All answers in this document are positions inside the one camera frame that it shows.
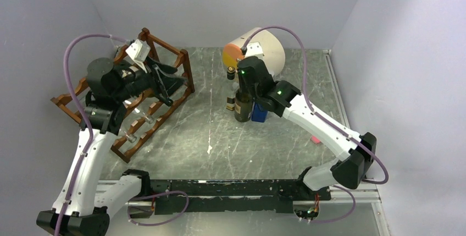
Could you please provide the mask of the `blue bottle with silver cap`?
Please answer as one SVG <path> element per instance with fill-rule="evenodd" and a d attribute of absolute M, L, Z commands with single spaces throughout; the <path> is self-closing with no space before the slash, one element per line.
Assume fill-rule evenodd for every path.
<path fill-rule="evenodd" d="M 268 111 L 260 104 L 254 103 L 251 114 L 251 121 L 264 123 L 266 121 Z"/>

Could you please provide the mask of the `dark green wine bottle front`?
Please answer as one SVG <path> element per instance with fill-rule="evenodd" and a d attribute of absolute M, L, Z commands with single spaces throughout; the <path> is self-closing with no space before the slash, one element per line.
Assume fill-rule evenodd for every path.
<path fill-rule="evenodd" d="M 139 96 L 145 90 L 151 88 L 152 77 L 150 73 L 146 73 L 133 65 L 121 65 L 119 68 L 124 87 L 130 96 Z"/>

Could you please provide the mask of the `clear bottle with black cap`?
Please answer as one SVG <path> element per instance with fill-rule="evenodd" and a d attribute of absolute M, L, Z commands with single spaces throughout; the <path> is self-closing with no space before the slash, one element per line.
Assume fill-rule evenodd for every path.
<path fill-rule="evenodd" d="M 236 94 L 235 75 L 236 75 L 236 68 L 233 66 L 229 66 L 227 68 L 227 75 L 226 75 L 229 81 L 228 94 L 227 94 L 227 99 L 226 99 L 226 109 L 230 111 L 233 111 L 235 108 L 235 94 Z"/>

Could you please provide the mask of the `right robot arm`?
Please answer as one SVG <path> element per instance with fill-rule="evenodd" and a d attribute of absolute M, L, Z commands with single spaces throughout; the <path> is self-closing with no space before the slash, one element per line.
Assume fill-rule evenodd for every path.
<path fill-rule="evenodd" d="M 335 159 L 304 172 L 297 184 L 301 199 L 311 199 L 319 189 L 340 184 L 347 189 L 358 188 L 373 163 L 376 137 L 360 134 L 340 124 L 318 107 L 306 102 L 305 95 L 285 80 L 275 81 L 263 60 L 247 57 L 237 65 L 240 88 L 252 96 L 263 109 L 287 119 L 317 137 Z"/>

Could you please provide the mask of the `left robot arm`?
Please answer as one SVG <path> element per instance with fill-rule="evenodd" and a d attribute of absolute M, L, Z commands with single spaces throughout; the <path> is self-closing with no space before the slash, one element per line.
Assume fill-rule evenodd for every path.
<path fill-rule="evenodd" d="M 126 61 L 115 64 L 98 58 L 87 67 L 90 88 L 80 107 L 79 142 L 73 164 L 50 210 L 41 211 L 36 223 L 52 235 L 105 235 L 111 218 L 130 200 L 153 194 L 146 171 L 129 169 L 103 194 L 97 194 L 104 158 L 118 138 L 127 114 L 125 102 L 146 90 L 166 105 L 170 96 L 187 83 L 175 67 L 147 58 L 143 67 Z"/>

